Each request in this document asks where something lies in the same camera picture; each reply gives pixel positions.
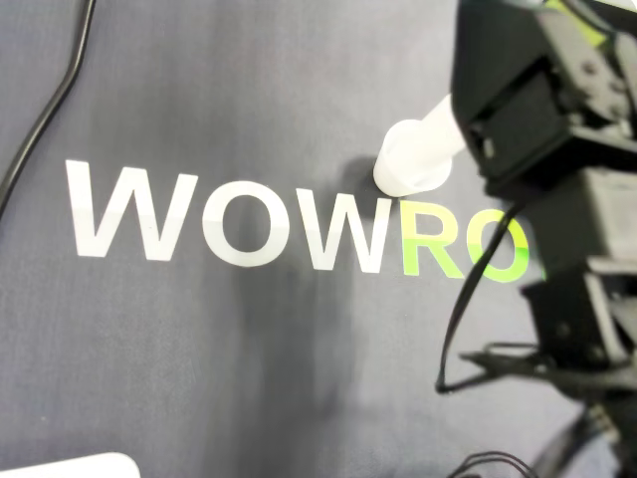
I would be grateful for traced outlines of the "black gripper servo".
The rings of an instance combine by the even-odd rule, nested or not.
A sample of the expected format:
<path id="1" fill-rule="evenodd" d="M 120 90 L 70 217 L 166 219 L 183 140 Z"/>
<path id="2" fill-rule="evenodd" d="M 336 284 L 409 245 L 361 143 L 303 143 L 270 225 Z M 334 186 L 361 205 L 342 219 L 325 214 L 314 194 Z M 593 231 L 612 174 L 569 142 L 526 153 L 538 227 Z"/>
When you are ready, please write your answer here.
<path id="1" fill-rule="evenodd" d="M 490 196 L 584 168 L 636 170 L 634 12 L 597 1 L 461 1 L 452 105 Z"/>

